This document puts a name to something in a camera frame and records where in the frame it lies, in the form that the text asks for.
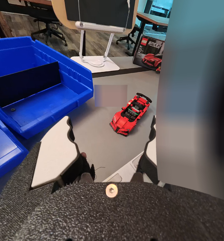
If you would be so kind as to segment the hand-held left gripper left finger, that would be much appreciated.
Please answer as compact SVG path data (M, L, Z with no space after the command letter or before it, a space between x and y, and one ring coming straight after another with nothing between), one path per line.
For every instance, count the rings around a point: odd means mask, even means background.
M65 173L79 156L70 117L65 116L41 140L31 188L37 189L53 182L65 186L68 183Z

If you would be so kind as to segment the red lego car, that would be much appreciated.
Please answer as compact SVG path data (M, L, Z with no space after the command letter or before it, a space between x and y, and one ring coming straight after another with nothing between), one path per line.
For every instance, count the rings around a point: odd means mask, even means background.
M121 111L115 113L110 122L110 126L117 134L128 136L135 128L137 122L147 112L152 100L144 94L137 93L128 101Z

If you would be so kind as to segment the blue bin with black divider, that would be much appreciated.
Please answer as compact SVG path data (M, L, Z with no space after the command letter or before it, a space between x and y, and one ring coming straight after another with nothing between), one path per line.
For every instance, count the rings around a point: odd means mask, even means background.
M31 37L0 38L0 120L24 138L92 97L89 69Z

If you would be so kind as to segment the black panel on white stand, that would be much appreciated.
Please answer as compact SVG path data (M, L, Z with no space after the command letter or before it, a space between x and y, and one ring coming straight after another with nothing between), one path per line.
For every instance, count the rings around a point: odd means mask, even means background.
M108 53L114 34L129 34L134 25L138 0L52 0L58 20L69 29L80 31L79 56L71 60L89 69L92 73L120 70ZM102 56L85 56L85 33L87 31L110 34L105 53Z

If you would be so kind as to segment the blue plastic storage bin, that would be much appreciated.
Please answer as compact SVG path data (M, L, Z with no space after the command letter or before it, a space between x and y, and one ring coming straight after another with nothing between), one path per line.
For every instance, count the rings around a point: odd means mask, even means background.
M18 166L29 151L0 120L0 178Z

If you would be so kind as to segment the long dark desk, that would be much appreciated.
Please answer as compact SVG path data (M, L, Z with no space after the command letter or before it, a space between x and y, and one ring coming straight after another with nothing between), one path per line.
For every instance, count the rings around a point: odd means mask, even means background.
M169 23L169 18L146 14L142 12L137 12L137 18L139 21L141 21L141 23L145 24L153 23L161 26L168 26Z

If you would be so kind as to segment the lego instruction booklet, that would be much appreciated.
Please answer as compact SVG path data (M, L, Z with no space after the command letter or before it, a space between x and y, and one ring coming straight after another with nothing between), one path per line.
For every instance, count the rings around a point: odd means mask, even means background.
M111 176L106 178L103 182L129 182L132 176L136 172L137 168L142 171L144 181L158 184L157 167L151 164L145 157L144 153L141 152L127 164L122 166L119 170L114 172Z

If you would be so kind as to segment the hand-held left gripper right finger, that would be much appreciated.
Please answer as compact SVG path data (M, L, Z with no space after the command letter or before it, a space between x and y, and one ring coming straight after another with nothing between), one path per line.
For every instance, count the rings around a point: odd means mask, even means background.
M157 167L156 159L156 115L153 116L152 123L150 126L149 140L147 141L144 154L146 159Z

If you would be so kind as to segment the black office chair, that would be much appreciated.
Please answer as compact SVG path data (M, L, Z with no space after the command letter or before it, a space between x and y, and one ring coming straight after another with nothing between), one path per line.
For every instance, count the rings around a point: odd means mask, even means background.
M124 41L126 40L127 43L127 50L130 50L130 44L129 41L131 42L131 44L135 44L135 41L130 37L130 35L132 37L134 37L135 32L139 32L140 28L137 24L135 24L134 28L132 29L132 31L128 34L128 36L126 37L120 37L117 41L116 41L116 45L118 45L118 42Z
M54 35L57 38L64 41L65 47L68 46L63 33L58 31L58 25L62 26L62 24L59 22L57 18L46 18L46 17L35 17L35 16L31 16L31 17L34 18L33 20L34 22L38 23L38 29L39 29L38 31L31 33L31 38L33 41L35 41L34 35L43 34L45 35L45 43L46 45L48 45L48 38L51 38L52 35ZM43 22L45 24L44 29L40 29L39 22Z

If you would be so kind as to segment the lego set box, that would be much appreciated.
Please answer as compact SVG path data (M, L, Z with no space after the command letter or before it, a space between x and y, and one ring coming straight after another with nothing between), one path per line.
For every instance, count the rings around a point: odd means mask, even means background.
M161 66L165 41L142 35L132 62L135 65L156 71Z

